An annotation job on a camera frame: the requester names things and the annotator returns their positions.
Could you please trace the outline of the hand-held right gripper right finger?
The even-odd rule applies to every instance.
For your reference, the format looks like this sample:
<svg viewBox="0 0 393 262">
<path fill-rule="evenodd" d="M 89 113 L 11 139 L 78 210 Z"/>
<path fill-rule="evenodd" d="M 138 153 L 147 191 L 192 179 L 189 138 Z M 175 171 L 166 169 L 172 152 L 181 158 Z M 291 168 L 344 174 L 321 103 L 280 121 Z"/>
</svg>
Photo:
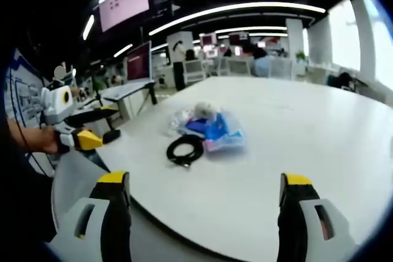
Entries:
<svg viewBox="0 0 393 262">
<path fill-rule="evenodd" d="M 346 217 L 300 174 L 281 174 L 278 228 L 278 261 L 348 261 L 358 248 Z"/>
</svg>

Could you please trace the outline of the person's left hand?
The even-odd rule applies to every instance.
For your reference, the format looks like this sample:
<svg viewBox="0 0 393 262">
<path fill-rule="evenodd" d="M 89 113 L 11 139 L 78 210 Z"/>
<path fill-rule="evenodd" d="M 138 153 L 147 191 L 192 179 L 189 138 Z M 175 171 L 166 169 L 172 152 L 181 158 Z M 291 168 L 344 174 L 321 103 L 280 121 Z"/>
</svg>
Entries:
<svg viewBox="0 0 393 262">
<path fill-rule="evenodd" d="M 46 126 L 39 130 L 41 135 L 39 137 L 39 151 L 54 155 L 60 152 L 58 143 L 58 132 L 52 126 Z"/>
</svg>

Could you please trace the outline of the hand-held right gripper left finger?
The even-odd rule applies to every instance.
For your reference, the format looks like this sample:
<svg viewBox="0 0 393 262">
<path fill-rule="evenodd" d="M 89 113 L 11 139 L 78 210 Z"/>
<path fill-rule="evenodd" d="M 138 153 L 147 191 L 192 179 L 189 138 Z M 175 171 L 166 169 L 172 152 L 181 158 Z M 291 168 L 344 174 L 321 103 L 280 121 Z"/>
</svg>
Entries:
<svg viewBox="0 0 393 262">
<path fill-rule="evenodd" d="M 47 244 L 60 261 L 131 261 L 129 173 L 101 176 L 63 216 Z"/>
</svg>

